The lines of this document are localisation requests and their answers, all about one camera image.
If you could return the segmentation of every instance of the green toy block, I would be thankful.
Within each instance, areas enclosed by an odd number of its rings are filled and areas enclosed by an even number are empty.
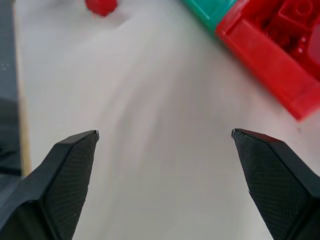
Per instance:
[[[215,31],[229,9],[237,0],[183,0],[187,6],[209,28]]]

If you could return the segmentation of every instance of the small red object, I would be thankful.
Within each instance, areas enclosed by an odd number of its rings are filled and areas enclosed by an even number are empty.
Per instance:
[[[85,0],[86,7],[100,16],[107,16],[118,6],[117,0]]]

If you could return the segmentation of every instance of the dark object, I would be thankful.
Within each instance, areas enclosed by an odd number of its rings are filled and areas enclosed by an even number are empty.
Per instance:
[[[273,239],[320,239],[320,178],[283,141],[243,129],[234,129],[232,137]]]
[[[0,208],[1,240],[71,240],[88,192],[97,131],[58,142]]]
[[[22,171],[14,16],[14,1],[0,0],[0,174],[20,177]]]

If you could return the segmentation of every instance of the white table surface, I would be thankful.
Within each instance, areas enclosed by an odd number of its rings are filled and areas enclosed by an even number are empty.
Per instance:
[[[179,0],[16,0],[32,168],[98,129],[74,240],[271,240],[231,138],[282,139],[320,174],[320,114],[297,123]]]

